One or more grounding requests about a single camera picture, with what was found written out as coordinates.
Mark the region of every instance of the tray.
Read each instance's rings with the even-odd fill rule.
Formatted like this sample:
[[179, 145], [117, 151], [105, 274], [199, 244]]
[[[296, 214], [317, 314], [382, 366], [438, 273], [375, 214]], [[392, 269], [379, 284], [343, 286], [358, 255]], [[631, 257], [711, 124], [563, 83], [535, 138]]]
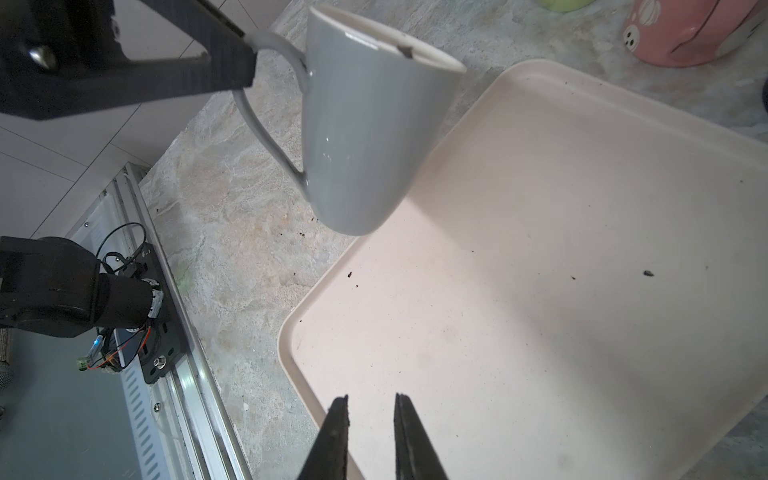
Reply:
[[449, 478], [678, 478], [768, 392], [768, 146], [551, 61], [509, 68], [283, 325], [350, 478], [396, 392]]

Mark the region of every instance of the gray mug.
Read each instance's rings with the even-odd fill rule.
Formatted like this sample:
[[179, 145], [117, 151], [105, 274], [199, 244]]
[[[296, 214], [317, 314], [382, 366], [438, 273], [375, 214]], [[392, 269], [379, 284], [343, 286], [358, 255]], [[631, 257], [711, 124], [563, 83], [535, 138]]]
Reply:
[[256, 53], [277, 51], [296, 72], [304, 171], [237, 90], [233, 96], [246, 123], [321, 222], [348, 235], [373, 232], [408, 193], [465, 66], [394, 28], [328, 5], [310, 8], [306, 55], [266, 31], [246, 41]]

